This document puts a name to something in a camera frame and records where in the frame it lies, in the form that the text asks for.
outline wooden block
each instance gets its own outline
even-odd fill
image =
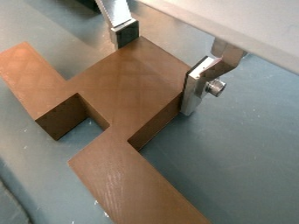
[[[210,223],[136,151],[179,113],[188,69],[146,38],[68,81],[27,43],[0,55],[1,76],[54,139],[88,116],[103,128],[70,167],[118,224]]]

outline textured top surface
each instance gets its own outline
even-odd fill
[[[34,119],[67,123],[58,106],[70,104],[67,120],[82,117],[71,111],[79,108],[72,98],[79,95],[106,129],[70,166],[114,222],[208,223],[136,152],[179,112],[188,66],[144,38],[68,81],[27,43],[4,52],[0,62],[4,80]]]

